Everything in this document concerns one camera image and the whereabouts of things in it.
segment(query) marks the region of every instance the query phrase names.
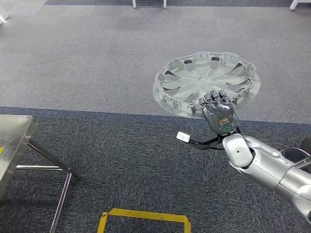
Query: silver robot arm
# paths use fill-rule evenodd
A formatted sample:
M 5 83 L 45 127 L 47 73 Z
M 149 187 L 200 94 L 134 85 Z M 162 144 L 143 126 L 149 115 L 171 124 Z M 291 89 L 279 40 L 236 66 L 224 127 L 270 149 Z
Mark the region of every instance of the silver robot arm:
M 205 120 L 217 137 L 196 142 L 191 140 L 189 135 L 179 132 L 178 139 L 200 150 L 219 150 L 215 146 L 222 143 L 231 166 L 285 198 L 311 224 L 311 174 L 299 168 L 306 160 L 311 160 L 311 156 L 294 164 L 279 150 L 251 136 L 241 135 L 234 104 L 223 90 L 211 91 L 199 101 Z
M 276 192 L 311 224 L 311 174 L 294 166 L 278 150 L 251 136 L 236 133 L 222 141 L 229 164 L 242 175 Z M 250 149 L 254 152 L 247 166 L 235 166 L 236 161 L 248 160 Z

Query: floor tape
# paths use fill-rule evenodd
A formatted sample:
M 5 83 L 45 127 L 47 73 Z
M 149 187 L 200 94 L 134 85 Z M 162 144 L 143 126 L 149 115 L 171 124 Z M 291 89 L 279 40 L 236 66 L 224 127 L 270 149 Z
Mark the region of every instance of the floor tape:
M 112 216 L 123 216 L 123 217 L 137 217 L 152 220 L 180 222 L 183 223 L 183 233 L 190 233 L 190 222 L 184 215 L 172 215 L 157 212 L 138 211 L 138 210 L 125 210 L 113 208 L 109 212 L 103 213 L 98 225 L 97 233 L 103 233 L 105 230 L 106 218 L 109 215 Z

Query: yellow sticker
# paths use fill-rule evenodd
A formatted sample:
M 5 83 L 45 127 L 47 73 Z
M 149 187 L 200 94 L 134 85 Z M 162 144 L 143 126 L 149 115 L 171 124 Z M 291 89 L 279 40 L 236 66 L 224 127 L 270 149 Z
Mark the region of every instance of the yellow sticker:
M 172 215 L 157 212 L 139 211 L 139 210 L 125 210 L 113 208 L 109 212 L 103 213 L 98 225 L 97 233 L 103 233 L 108 215 L 123 216 L 123 217 L 137 217 L 152 220 L 162 220 L 170 222 L 183 223 L 183 233 L 190 233 L 190 222 L 185 215 Z

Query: metal table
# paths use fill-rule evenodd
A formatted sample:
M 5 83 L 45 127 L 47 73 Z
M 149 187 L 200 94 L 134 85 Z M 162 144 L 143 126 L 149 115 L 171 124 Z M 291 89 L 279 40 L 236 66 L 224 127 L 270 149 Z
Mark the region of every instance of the metal table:
M 35 132 L 35 124 L 32 116 L 0 115 L 0 198 L 4 194 L 15 169 L 65 171 L 67 176 L 50 230 L 51 233 L 54 233 L 60 218 L 71 177 L 80 179 L 81 176 L 31 139 L 31 136 Z M 26 146 L 29 146 L 54 163 L 55 166 L 17 165 Z

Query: carpet floor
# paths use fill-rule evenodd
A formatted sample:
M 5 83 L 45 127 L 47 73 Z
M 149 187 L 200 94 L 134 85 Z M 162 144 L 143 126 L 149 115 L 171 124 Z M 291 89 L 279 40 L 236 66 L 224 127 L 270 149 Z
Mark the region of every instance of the carpet floor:
M 242 177 L 222 151 L 175 139 L 214 137 L 203 120 L 169 116 L 1 108 L 32 114 L 34 139 L 82 175 L 70 184 L 58 232 L 96 232 L 112 208 L 186 215 L 194 233 L 308 233 L 285 201 Z M 298 147 L 310 125 L 242 121 L 242 133 L 276 148 Z M 48 164 L 26 150 L 21 164 Z M 16 171 L 0 202 L 0 232 L 48 232 L 65 174 Z M 180 223 L 109 216 L 107 233 L 182 232 Z
M 4 6 L 11 17 L 0 26 L 1 106 L 170 116 L 151 94 L 158 72 L 177 57 L 229 51 L 262 80 L 241 119 L 311 123 L 309 8 Z

